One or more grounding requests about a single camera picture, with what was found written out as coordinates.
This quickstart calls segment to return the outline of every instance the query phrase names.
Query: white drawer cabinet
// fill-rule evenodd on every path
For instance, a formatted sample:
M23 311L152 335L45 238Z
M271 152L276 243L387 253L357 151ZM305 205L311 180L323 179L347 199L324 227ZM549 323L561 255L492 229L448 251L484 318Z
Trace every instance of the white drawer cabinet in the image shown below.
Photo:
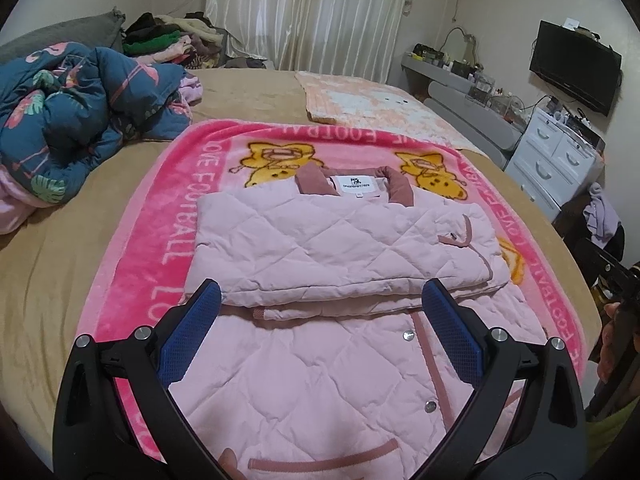
M590 145L536 108L505 173L553 220L563 204L595 181L603 165Z

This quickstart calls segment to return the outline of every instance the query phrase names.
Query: pink quilted jacket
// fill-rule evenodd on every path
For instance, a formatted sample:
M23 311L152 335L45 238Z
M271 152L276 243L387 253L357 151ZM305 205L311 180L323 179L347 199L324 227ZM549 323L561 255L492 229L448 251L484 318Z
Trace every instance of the pink quilted jacket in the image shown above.
M370 186L347 192L336 174ZM487 326L546 339L482 209L391 168L308 164L295 179L201 197L185 293L206 278L226 307L170 391L213 455L231 448L250 480L416 471L472 391L420 311L425 280ZM485 456L517 398L516 385Z

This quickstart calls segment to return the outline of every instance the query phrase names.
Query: purple cloth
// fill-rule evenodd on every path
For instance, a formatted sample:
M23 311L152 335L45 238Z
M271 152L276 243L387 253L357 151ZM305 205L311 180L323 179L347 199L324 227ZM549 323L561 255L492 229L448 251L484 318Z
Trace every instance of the purple cloth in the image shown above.
M0 235L15 231L37 207L51 205L24 189L0 164Z
M587 229L591 232L591 241L601 249L614 237L620 217L613 209L611 202L604 196L602 186L597 182L589 188L591 203L584 208L582 214L587 221Z
M194 75L183 77L178 90L189 104L202 99L202 93L204 92L200 80Z

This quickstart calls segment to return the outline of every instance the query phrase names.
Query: person's hand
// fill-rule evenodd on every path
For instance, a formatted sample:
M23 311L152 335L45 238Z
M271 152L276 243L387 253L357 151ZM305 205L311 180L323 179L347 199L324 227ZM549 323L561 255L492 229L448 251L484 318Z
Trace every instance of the person's hand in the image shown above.
M612 321L602 329L602 348L600 349L600 362L598 363L598 377L603 383L609 381L609 377L615 368L616 361L613 354L613 339L616 330L615 316L619 303L609 303L604 306L604 311ZM634 332L634 346L636 352L640 352L640 330L636 327Z
M233 480L246 480L246 476L238 471L238 459L232 449L227 447L220 455L218 463Z
M604 306L607 316L609 316L612 321L607 323L602 329L602 348L600 349L600 362L598 363L598 378L603 383L609 381L613 368L616 366L616 358L613 353L613 339L616 331L616 310L619 306L619 303L609 303ZM636 327L634 330L634 347L636 348L636 352L640 352L640 327ZM620 407L626 406L637 396L640 396L640 372L633 378L629 385L629 390L620 398Z

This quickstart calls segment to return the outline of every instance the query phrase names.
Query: clothing label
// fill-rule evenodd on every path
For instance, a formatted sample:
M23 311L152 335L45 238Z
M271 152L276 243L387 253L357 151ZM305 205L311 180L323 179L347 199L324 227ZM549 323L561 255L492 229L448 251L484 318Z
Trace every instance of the clothing label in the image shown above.
M332 179L344 193L363 194L378 192L376 179L369 175L333 176Z
M568 28L569 30L575 30L580 26L580 22L578 20L574 20L573 18L567 18L564 20L564 28Z

